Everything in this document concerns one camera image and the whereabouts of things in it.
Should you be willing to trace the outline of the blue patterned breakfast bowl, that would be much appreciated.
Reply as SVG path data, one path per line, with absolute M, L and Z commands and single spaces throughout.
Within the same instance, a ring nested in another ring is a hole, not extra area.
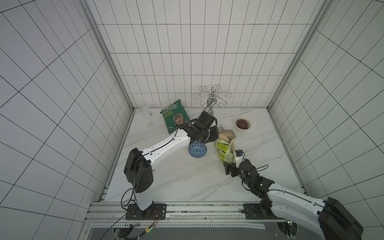
M 189 154 L 194 158 L 202 158 L 207 154 L 207 146 L 199 141 L 194 141 L 188 147 Z

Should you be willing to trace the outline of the green oats bag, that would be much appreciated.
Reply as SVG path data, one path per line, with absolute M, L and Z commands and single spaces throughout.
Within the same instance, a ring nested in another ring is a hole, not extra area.
M 221 125 L 218 127 L 219 138 L 215 141 L 216 150 L 223 163 L 232 164 L 235 161 L 235 139 L 233 130 L 226 130 Z

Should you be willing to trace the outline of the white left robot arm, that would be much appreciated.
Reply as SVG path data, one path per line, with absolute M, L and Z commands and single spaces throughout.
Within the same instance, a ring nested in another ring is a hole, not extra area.
M 165 158 L 194 142 L 211 143 L 219 138 L 217 119 L 203 111 L 196 119 L 178 125 L 175 133 L 156 145 L 142 151 L 130 151 L 124 174 L 132 184 L 134 204 L 128 204 L 127 220 L 146 220 L 151 217 L 163 220 L 166 204 L 156 204 L 151 198 L 150 186 L 154 182 L 153 168 Z

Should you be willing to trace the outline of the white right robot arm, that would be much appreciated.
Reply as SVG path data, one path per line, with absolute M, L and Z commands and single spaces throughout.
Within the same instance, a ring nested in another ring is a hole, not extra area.
M 324 240 L 360 240 L 364 228 L 336 199 L 315 199 L 262 177 L 248 159 L 224 163 L 226 175 L 240 177 L 246 190 L 260 198 L 259 215 L 274 215 L 317 233 Z

